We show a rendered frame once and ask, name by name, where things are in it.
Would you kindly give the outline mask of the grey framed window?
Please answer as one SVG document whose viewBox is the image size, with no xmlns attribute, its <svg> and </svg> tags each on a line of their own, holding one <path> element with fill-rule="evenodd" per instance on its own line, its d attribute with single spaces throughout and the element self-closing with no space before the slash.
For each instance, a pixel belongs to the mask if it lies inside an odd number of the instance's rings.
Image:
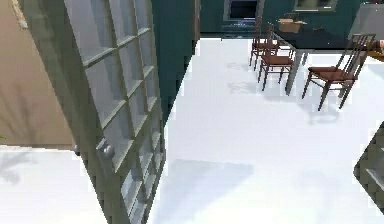
<svg viewBox="0 0 384 224">
<path fill-rule="evenodd" d="M 328 12 L 334 11 L 338 0 L 295 0 L 294 11 Z"/>
</svg>

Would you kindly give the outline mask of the silver round door knob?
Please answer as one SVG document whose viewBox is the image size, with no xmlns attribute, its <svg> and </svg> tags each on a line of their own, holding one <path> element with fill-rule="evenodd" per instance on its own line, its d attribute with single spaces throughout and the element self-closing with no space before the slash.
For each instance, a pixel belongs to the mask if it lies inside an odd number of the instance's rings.
<svg viewBox="0 0 384 224">
<path fill-rule="evenodd" d="M 115 155 L 114 147 L 107 143 L 107 140 L 103 138 L 96 149 L 107 159 L 112 159 Z"/>
</svg>

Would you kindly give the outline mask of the brown cardboard box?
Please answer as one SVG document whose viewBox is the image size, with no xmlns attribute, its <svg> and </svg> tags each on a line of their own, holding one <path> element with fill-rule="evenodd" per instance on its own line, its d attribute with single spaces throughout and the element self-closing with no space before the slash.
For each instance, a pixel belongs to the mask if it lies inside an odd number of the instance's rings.
<svg viewBox="0 0 384 224">
<path fill-rule="evenodd" d="M 279 30 L 287 33 L 298 33 L 302 25 L 306 25 L 304 21 L 294 21 L 290 18 L 280 18 L 278 20 Z"/>
</svg>

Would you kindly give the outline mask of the grey dining table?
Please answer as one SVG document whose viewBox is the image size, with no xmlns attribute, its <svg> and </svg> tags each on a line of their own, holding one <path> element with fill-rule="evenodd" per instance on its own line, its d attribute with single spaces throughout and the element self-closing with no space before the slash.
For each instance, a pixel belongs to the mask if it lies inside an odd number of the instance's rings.
<svg viewBox="0 0 384 224">
<path fill-rule="evenodd" d="M 304 29 L 297 33 L 274 31 L 279 41 L 286 43 L 294 52 L 293 67 L 288 75 L 285 92 L 290 95 L 295 82 L 298 68 L 304 65 L 309 54 L 341 54 L 349 40 L 326 30 L 312 31 Z"/>
</svg>

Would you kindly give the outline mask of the grey glass-paned room door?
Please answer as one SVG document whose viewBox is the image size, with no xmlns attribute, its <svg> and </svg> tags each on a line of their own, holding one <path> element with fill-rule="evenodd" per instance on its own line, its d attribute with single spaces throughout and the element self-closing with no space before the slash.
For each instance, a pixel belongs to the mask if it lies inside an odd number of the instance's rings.
<svg viewBox="0 0 384 224">
<path fill-rule="evenodd" d="M 151 1 L 18 2 L 107 223 L 147 224 L 166 157 Z"/>
</svg>

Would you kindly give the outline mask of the brown wooden chair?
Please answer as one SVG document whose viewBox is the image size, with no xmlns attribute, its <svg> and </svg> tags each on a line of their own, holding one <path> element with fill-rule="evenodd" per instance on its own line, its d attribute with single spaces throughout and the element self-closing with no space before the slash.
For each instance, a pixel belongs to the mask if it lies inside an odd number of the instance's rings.
<svg viewBox="0 0 384 224">
<path fill-rule="evenodd" d="M 279 45 L 273 44 L 273 33 L 275 26 L 272 23 L 267 25 L 266 41 L 261 54 L 258 81 L 263 81 L 262 90 L 265 90 L 269 74 L 278 74 L 278 83 L 281 83 L 284 74 L 290 74 L 293 68 L 293 50 L 289 50 L 287 56 L 278 55 Z"/>
<path fill-rule="evenodd" d="M 265 33 L 262 32 L 261 25 L 262 17 L 257 16 L 255 18 L 255 35 L 252 40 L 249 64 L 252 64 L 252 60 L 257 61 L 265 53 L 266 48 L 270 48 L 269 53 L 271 56 L 276 56 L 279 49 L 279 45 L 274 44 L 272 39 L 274 24 L 268 23 Z"/>
<path fill-rule="evenodd" d="M 342 108 L 353 85 L 358 80 L 375 38 L 375 34 L 353 34 L 335 66 L 309 67 L 301 98 L 306 96 L 310 83 L 319 86 L 322 89 L 318 106 L 318 111 L 320 111 L 329 91 L 334 91 L 332 85 L 339 85 L 338 91 L 341 98 L 339 108 Z"/>
</svg>

